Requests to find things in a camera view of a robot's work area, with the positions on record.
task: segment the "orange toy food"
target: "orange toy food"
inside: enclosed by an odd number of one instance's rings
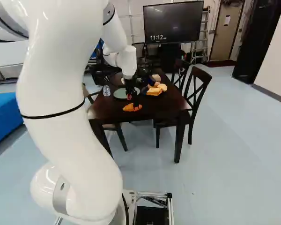
[[[158,96],[163,92],[161,88],[150,88],[147,91],[147,95]]]
[[[142,105],[134,107],[133,103],[130,103],[123,108],[123,111],[124,112],[136,112],[136,111],[139,111],[140,109],[142,109]]]
[[[155,82],[154,87],[157,88],[160,85],[159,82]]]

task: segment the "bread slice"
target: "bread slice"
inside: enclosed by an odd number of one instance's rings
[[[157,87],[163,90],[163,92],[166,92],[168,89],[168,87],[164,83],[159,84]]]
[[[160,95],[162,93],[163,90],[161,90],[161,88],[150,88],[147,91],[147,95],[153,95],[153,96],[157,96]]]

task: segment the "dark wooden table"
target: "dark wooden table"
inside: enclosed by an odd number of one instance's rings
[[[109,85],[111,95],[105,97],[102,91],[100,92],[94,104],[89,109],[89,122],[100,143],[112,155],[102,124],[176,118],[179,123],[176,129],[174,161],[175,163],[179,163],[185,130],[183,117],[191,107],[161,69],[156,69],[154,73],[159,74],[162,83],[167,85],[168,90],[165,93],[157,97],[140,94],[138,100],[142,104],[142,109],[137,112],[124,112],[122,110],[123,107],[130,102],[128,100],[116,99],[113,96],[113,92],[117,90],[117,87]],[[121,84],[121,77],[121,74],[117,74],[111,81],[119,85]]]

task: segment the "black stripe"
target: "black stripe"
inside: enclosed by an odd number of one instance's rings
[[[116,13],[116,9],[115,9],[114,6],[113,6],[113,14],[112,14],[111,18],[109,18],[108,21],[104,22],[104,23],[103,23],[103,26],[106,25],[106,24],[108,24],[109,21],[113,19],[113,16],[115,15],[115,13]]]
[[[268,95],[269,97],[272,97],[273,99],[276,99],[277,101],[281,102],[281,96],[280,95],[278,95],[278,94],[276,94],[276,93],[274,93],[274,92],[272,92],[272,91],[270,91],[266,88],[260,87],[256,84],[252,84],[252,87],[254,89],[259,90],[260,92]]]
[[[22,36],[23,38],[28,38],[27,36],[25,36],[24,34],[22,34],[21,32],[19,31],[16,31],[14,29],[12,29],[6,22],[4,22],[4,20],[0,17],[0,22],[3,23],[7,28],[9,28],[11,31],[13,31],[14,33]]]
[[[76,106],[75,108],[69,109],[67,111],[51,114],[51,115],[46,115],[46,116],[25,116],[25,115],[22,115],[22,114],[21,114],[21,116],[25,119],[30,119],[30,120],[47,119],[47,118],[57,117],[57,116],[61,116],[61,115],[71,113],[71,112],[79,109],[81,106],[83,106],[83,104],[84,104],[84,100],[80,105]]]

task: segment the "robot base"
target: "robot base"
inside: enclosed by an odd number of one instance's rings
[[[124,190],[126,203],[121,201],[117,213],[110,225],[174,225],[173,200],[171,193],[134,192]],[[141,200],[153,206],[141,206]],[[126,222],[126,210],[129,222]],[[63,218],[57,218],[54,225],[62,225]]]

